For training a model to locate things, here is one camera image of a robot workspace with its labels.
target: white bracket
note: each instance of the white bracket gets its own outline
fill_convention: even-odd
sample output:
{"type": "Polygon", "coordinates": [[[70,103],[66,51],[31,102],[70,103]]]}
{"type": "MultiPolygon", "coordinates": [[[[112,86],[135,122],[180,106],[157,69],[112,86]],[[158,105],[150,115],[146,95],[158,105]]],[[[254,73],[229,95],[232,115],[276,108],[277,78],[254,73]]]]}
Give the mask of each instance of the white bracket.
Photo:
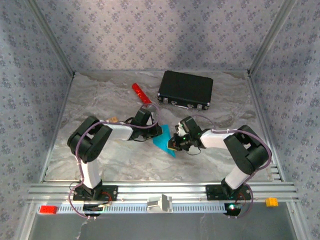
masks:
{"type": "Polygon", "coordinates": [[[172,213],[172,197],[164,194],[160,197],[150,197],[147,201],[147,212],[153,214],[172,213]]]}

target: patterned wallpaper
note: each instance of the patterned wallpaper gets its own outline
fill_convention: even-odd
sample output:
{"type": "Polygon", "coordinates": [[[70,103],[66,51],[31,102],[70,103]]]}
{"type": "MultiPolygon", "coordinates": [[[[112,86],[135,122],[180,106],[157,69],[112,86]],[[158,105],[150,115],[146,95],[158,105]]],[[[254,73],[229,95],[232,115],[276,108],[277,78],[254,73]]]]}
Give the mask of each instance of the patterned wallpaper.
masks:
{"type": "Polygon", "coordinates": [[[72,68],[246,70],[283,0],[39,0],[72,68]]]}
{"type": "Polygon", "coordinates": [[[0,239],[13,239],[39,181],[71,78],[23,1],[0,1],[0,239]]]}
{"type": "Polygon", "coordinates": [[[257,72],[286,178],[295,182],[311,235],[320,239],[319,1],[297,1],[257,72]]]}

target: gray marble tabletop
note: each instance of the gray marble tabletop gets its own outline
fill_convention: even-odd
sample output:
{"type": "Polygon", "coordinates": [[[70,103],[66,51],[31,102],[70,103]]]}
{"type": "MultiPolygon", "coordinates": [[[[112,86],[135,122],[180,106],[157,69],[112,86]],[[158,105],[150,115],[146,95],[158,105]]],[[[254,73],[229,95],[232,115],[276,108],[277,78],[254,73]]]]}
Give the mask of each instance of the gray marble tabletop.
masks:
{"type": "MultiPolygon", "coordinates": [[[[219,130],[247,124],[262,137],[245,72],[190,73],[213,79],[209,110],[190,110],[160,103],[160,124],[168,124],[173,133],[180,120],[201,114],[212,119],[219,130]]],[[[120,121],[134,117],[141,102],[131,88],[133,83],[138,83],[151,101],[158,104],[157,92],[163,74],[163,71],[76,73],[49,157],[45,180],[78,180],[79,169],[67,146],[73,131],[89,115],[101,120],[117,117],[120,121]]],[[[196,121],[202,129],[211,127],[205,119],[196,118],[196,121]]],[[[108,141],[98,162],[104,181],[220,181],[235,166],[225,149],[207,148],[196,156],[177,152],[174,158],[157,148],[152,140],[108,141]]],[[[270,177],[267,168],[253,179],[266,181],[270,177]]]]}

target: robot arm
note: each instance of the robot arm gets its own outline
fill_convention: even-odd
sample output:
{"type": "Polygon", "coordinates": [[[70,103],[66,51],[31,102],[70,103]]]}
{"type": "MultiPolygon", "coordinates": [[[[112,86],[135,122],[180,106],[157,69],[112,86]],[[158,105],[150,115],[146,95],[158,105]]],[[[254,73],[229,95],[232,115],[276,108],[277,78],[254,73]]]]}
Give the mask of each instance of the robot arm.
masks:
{"type": "MultiPolygon", "coordinates": [[[[129,118],[130,124],[146,127],[154,123],[152,114],[145,108],[140,108],[135,117],[129,118]]],[[[69,137],[67,145],[76,155],[76,147],[81,136],[94,124],[100,122],[95,116],[89,116],[69,137]]],[[[162,134],[161,127],[156,124],[147,129],[131,127],[121,124],[99,124],[89,131],[80,143],[78,155],[81,159],[84,182],[83,189],[92,200],[101,193],[102,180],[99,175],[98,161],[96,160],[109,140],[137,141],[138,138],[147,140],[162,134]]]]}
{"type": "MultiPolygon", "coordinates": [[[[226,197],[237,193],[243,183],[268,160],[268,152],[258,140],[242,133],[217,134],[211,129],[201,130],[195,120],[189,116],[175,126],[177,133],[168,142],[168,148],[188,151],[191,146],[197,148],[228,149],[236,166],[221,181],[221,189],[226,197]]],[[[256,133],[247,125],[238,130],[256,133]]]]}

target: purple cable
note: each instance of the purple cable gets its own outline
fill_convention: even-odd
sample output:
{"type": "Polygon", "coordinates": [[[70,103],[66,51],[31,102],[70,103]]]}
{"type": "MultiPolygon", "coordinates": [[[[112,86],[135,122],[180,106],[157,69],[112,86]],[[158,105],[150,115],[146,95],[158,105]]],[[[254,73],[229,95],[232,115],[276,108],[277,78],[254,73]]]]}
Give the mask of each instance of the purple cable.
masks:
{"type": "Polygon", "coordinates": [[[254,193],[252,192],[252,189],[251,187],[247,184],[247,183],[244,183],[243,185],[247,186],[247,188],[249,189],[250,191],[250,195],[251,195],[251,202],[250,202],[250,205],[249,207],[247,208],[247,210],[241,214],[240,216],[228,216],[230,219],[240,219],[240,218],[243,218],[244,216],[246,216],[252,209],[253,205],[254,205],[254,193]]]}
{"type": "Polygon", "coordinates": [[[211,129],[211,132],[212,132],[213,134],[234,134],[234,133],[244,134],[244,135],[247,135],[247,136],[252,137],[253,139],[259,141],[259,142],[262,144],[262,146],[265,148],[266,152],[268,153],[268,160],[266,161],[266,164],[263,165],[262,167],[258,168],[253,174],[251,174],[251,176],[250,176],[245,182],[249,181],[249,180],[253,177],[253,175],[256,174],[257,171],[260,171],[260,170],[262,170],[262,169],[267,168],[267,167],[269,166],[269,164],[271,163],[271,160],[272,160],[271,150],[270,150],[270,148],[268,147],[268,145],[265,144],[264,141],[262,141],[262,139],[261,139],[260,137],[254,135],[254,134],[252,134],[252,133],[250,133],[250,132],[242,131],[242,130],[238,130],[238,129],[221,130],[221,131],[220,131],[220,130],[211,129]]]}
{"type": "Polygon", "coordinates": [[[200,118],[206,119],[212,124],[212,128],[214,128],[214,129],[216,128],[216,125],[214,124],[214,122],[210,118],[208,118],[206,116],[203,116],[203,115],[192,115],[191,117],[200,117],[200,118]]]}
{"type": "Polygon", "coordinates": [[[82,186],[84,184],[84,181],[85,181],[85,176],[84,176],[84,171],[82,170],[82,166],[81,166],[81,158],[79,157],[79,147],[82,143],[82,141],[84,140],[85,136],[93,129],[95,128],[96,126],[98,125],[101,125],[101,124],[108,124],[108,125],[123,125],[123,126],[128,126],[128,127],[132,127],[132,128],[137,128],[137,129],[149,129],[149,128],[152,128],[154,127],[160,120],[160,117],[161,117],[161,112],[160,112],[160,109],[157,105],[154,105],[152,103],[147,103],[147,104],[143,104],[142,106],[147,106],[147,105],[150,105],[150,106],[154,106],[156,111],[158,112],[158,119],[151,125],[148,125],[148,126],[136,126],[136,125],[132,125],[132,124],[129,124],[129,123],[124,123],[124,122],[109,122],[109,121],[99,121],[95,124],[93,124],[92,126],[90,126],[85,132],[84,134],[80,137],[76,147],[75,147],[75,159],[77,161],[77,165],[79,166],[79,171],[80,171],[80,176],[81,176],[81,182],[78,183],[76,186],[74,186],[71,191],[69,192],[68,194],[68,201],[72,207],[72,209],[76,212],[76,214],[78,214],[80,217],[82,218],[86,218],[86,219],[89,219],[90,216],[85,216],[84,214],[81,214],[76,208],[75,206],[72,204],[71,202],[71,194],[72,192],[75,191],[76,188],[82,186]]]}

